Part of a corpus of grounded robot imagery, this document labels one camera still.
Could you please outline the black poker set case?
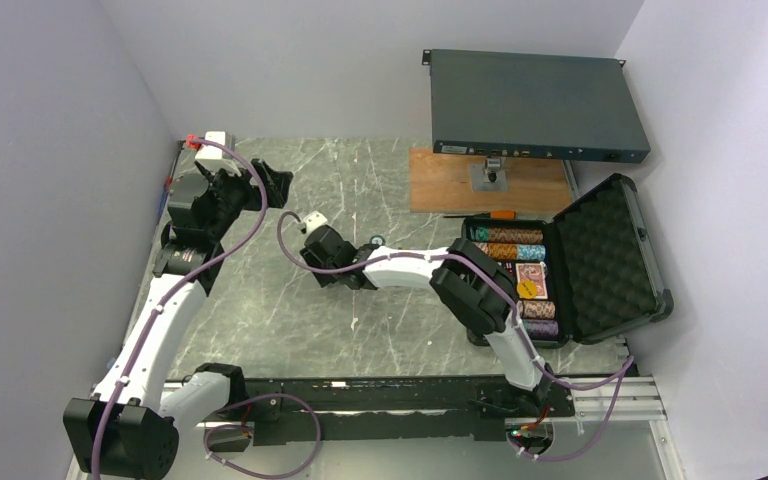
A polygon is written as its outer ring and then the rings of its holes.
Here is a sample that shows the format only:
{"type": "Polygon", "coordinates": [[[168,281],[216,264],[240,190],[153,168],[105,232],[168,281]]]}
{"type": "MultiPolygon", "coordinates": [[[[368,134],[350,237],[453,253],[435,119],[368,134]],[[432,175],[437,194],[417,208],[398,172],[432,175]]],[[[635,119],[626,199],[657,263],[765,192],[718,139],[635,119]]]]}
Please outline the black poker set case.
{"type": "Polygon", "coordinates": [[[540,348],[591,345],[666,319],[674,299],[656,260],[634,181],[615,173],[549,221],[465,218],[473,227],[539,229],[543,261],[497,260],[516,280],[517,263],[542,263],[560,335],[532,339],[540,348]]]}

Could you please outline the yellow big blind button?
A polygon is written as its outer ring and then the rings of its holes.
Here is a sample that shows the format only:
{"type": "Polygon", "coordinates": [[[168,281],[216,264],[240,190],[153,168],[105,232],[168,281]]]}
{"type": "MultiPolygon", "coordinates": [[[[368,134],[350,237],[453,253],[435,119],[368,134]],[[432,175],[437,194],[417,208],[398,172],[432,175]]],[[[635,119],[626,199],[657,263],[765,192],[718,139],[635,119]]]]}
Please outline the yellow big blind button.
{"type": "Polygon", "coordinates": [[[540,294],[539,286],[530,279],[525,279],[517,284],[517,293],[521,299],[533,300],[540,294]]]}

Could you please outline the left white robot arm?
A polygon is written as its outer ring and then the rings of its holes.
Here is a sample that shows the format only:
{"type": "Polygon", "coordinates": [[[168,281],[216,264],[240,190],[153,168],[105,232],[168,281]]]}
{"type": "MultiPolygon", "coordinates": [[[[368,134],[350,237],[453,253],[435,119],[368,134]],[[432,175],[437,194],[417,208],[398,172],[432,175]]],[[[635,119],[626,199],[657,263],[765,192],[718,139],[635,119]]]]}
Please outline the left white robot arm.
{"type": "Polygon", "coordinates": [[[162,479],[182,433],[216,413],[247,406],[243,371],[206,363],[165,396],[183,336],[211,293],[225,256],[223,236],[244,211],[285,206],[293,175],[255,159],[253,169],[196,165],[175,178],[151,270],[148,297],[121,353],[87,398],[73,398],[63,423],[80,469],[94,479],[162,479]]]}

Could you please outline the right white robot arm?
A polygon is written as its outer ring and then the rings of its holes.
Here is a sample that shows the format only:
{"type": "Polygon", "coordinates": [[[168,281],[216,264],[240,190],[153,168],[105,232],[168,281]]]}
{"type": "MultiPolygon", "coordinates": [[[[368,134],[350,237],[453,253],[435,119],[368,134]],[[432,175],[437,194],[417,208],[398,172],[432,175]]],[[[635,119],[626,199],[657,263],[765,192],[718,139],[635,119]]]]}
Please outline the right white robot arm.
{"type": "Polygon", "coordinates": [[[517,411],[534,415],[550,399],[545,361],[519,317],[513,277],[476,245],[457,238],[447,248],[354,247],[327,224],[301,229],[305,268],[321,286],[352,290],[412,288],[434,292],[470,333],[487,341],[503,367],[517,411]]]}

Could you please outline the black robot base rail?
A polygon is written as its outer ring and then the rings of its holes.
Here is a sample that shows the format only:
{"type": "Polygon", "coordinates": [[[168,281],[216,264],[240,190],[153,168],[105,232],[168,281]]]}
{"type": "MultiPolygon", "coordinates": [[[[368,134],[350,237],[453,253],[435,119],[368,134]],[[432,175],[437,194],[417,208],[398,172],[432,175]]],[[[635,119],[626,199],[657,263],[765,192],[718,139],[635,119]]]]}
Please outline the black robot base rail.
{"type": "Polygon", "coordinates": [[[254,405],[212,413],[218,424],[246,422],[257,446],[307,441],[469,437],[502,441],[510,429],[571,418],[571,393],[548,388],[541,407],[502,375],[355,378],[248,378],[254,405]]]}

